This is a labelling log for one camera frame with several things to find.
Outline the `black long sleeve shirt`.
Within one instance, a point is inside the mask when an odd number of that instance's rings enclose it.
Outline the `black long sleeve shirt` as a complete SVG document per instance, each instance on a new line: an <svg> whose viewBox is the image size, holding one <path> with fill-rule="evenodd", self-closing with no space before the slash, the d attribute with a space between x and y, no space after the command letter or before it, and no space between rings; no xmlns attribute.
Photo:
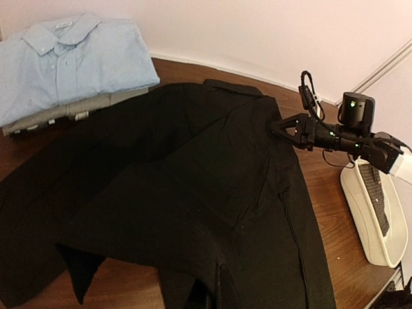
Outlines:
<svg viewBox="0 0 412 309"><path fill-rule="evenodd" d="M67 270L82 301L107 259L155 267L169 308L335 308L322 238L277 102L169 84L99 111L1 182L1 302Z"/></svg>

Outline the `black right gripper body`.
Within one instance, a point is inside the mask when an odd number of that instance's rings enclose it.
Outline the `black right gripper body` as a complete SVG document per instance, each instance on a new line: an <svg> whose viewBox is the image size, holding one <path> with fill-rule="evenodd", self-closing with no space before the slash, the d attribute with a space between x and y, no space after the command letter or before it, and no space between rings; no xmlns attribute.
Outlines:
<svg viewBox="0 0 412 309"><path fill-rule="evenodd" d="M327 126L332 130L326 129L314 118L298 120L297 147L309 151L318 147L346 153L358 153L361 150L362 143L358 141L359 136L356 131L338 124L327 124Z"/></svg>

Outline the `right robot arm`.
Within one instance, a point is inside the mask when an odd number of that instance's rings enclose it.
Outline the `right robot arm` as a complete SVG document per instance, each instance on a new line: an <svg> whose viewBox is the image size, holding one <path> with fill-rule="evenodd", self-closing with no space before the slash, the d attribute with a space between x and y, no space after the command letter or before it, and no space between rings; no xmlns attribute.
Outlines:
<svg viewBox="0 0 412 309"><path fill-rule="evenodd" d="M362 137L348 126L327 124L300 113L270 124L273 134L298 149L340 151L353 160L362 159L385 174L411 183L411 154L402 150L404 143L384 133Z"/></svg>

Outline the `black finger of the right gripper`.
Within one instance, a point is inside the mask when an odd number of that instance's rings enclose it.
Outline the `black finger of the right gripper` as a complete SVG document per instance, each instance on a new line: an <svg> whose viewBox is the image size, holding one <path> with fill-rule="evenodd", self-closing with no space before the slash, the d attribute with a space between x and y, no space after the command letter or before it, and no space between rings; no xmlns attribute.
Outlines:
<svg viewBox="0 0 412 309"><path fill-rule="evenodd" d="M274 135L282 138L296 148L304 148L300 116L292 116L272 122L269 125L269 129Z"/></svg>

